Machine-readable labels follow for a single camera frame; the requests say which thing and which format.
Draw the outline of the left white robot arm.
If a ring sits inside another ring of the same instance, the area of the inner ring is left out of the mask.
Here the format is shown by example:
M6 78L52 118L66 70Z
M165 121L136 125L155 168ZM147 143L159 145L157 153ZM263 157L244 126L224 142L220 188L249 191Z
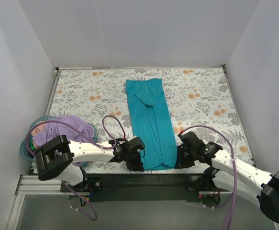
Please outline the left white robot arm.
M67 140L65 135L60 135L34 152L40 181L59 179L79 192L87 188L88 176L76 163L124 161L129 170L142 172L144 156L145 145L139 137L130 140L118 138L103 143L82 143Z

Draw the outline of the teal t shirt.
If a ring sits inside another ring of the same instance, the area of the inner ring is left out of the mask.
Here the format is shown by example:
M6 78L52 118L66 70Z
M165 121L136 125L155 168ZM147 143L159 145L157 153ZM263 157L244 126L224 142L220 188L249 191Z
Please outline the teal t shirt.
M177 146L162 80L127 80L125 91L133 135L145 144L144 170L174 168Z

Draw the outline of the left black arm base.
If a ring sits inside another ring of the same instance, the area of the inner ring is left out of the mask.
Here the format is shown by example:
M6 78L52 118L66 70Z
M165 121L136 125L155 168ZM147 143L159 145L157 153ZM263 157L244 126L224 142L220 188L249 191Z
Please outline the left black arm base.
M101 177L88 177L83 182L75 186L72 186L68 183L66 184L69 188L67 188L62 182L59 191L65 195L69 194L68 200L69 202L71 202L73 206L84 207L87 204L87 202L79 198L70 190L72 189L89 202L89 200L93 197L94 194L97 194L102 191L103 179Z

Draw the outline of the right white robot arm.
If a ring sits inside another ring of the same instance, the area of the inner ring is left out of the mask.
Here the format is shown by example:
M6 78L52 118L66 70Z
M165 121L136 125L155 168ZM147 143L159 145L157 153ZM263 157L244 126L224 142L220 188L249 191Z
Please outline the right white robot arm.
M234 160L222 146L205 144L195 133L179 134L177 167L193 166L195 161L209 167L190 182L198 191L227 190L250 201L279 224L279 172L262 171L241 160Z

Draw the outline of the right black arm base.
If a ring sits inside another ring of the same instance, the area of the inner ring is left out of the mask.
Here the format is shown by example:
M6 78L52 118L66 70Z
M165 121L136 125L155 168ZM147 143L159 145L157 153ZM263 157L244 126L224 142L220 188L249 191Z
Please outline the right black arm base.
M209 207L216 207L221 202L221 189L217 188L211 179L203 176L190 177L186 180L187 189L198 193L200 202Z

